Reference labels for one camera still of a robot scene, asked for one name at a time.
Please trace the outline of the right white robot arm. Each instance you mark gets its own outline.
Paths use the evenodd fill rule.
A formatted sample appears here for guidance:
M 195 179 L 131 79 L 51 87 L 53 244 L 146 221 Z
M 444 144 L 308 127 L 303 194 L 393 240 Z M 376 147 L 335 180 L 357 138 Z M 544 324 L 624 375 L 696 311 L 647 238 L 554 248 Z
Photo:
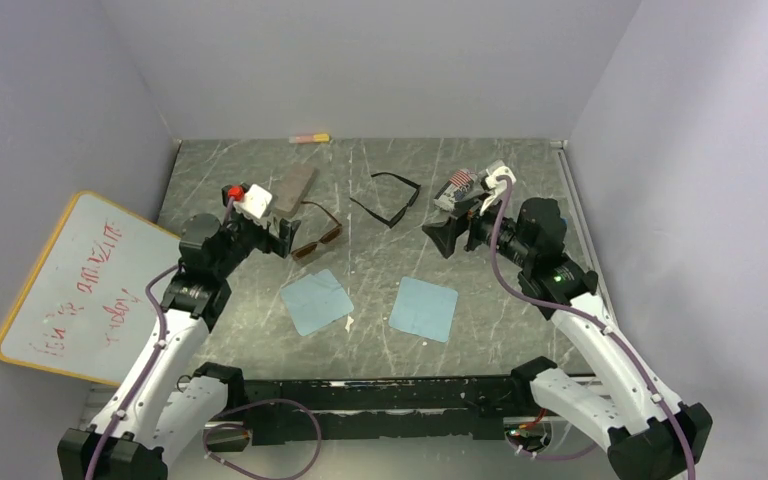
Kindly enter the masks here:
M 566 253 L 567 223 L 558 202 L 529 198 L 511 219 L 502 202 L 482 211 L 483 199 L 463 203 L 445 220 L 423 225 L 423 232 L 444 257 L 465 235 L 466 250 L 489 247 L 493 268 L 500 258 L 516 265 L 518 285 L 505 290 L 536 306 L 607 391 L 599 395 L 539 357 L 512 370 L 513 408 L 563 417 L 607 454 L 620 479 L 695 478 L 713 419 L 702 404 L 685 403 L 630 345 L 598 293 L 598 274 Z

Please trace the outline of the brown glasses case green lining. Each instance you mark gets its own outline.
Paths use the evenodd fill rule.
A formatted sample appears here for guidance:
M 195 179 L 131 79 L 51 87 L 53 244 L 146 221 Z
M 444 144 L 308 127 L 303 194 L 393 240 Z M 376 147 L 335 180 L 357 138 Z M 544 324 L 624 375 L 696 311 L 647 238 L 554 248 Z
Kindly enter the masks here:
M 273 191 L 273 212 L 282 218 L 293 217 L 307 196 L 318 169 L 312 165 L 292 165 Z

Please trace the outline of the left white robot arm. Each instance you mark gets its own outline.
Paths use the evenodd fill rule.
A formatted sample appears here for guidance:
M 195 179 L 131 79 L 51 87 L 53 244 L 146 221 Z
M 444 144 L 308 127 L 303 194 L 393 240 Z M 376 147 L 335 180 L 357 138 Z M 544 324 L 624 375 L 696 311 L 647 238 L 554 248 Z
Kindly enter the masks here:
M 277 234 L 239 213 L 226 222 L 203 213 L 184 224 L 177 264 L 162 298 L 148 298 L 156 322 L 114 396 L 83 429 L 57 447 L 65 479 L 165 479 L 183 448 L 216 415 L 246 405 L 241 369 L 205 364 L 195 391 L 177 389 L 183 370 L 212 332 L 230 296 L 229 275 L 253 251 L 286 258 L 300 226 L 282 219 Z

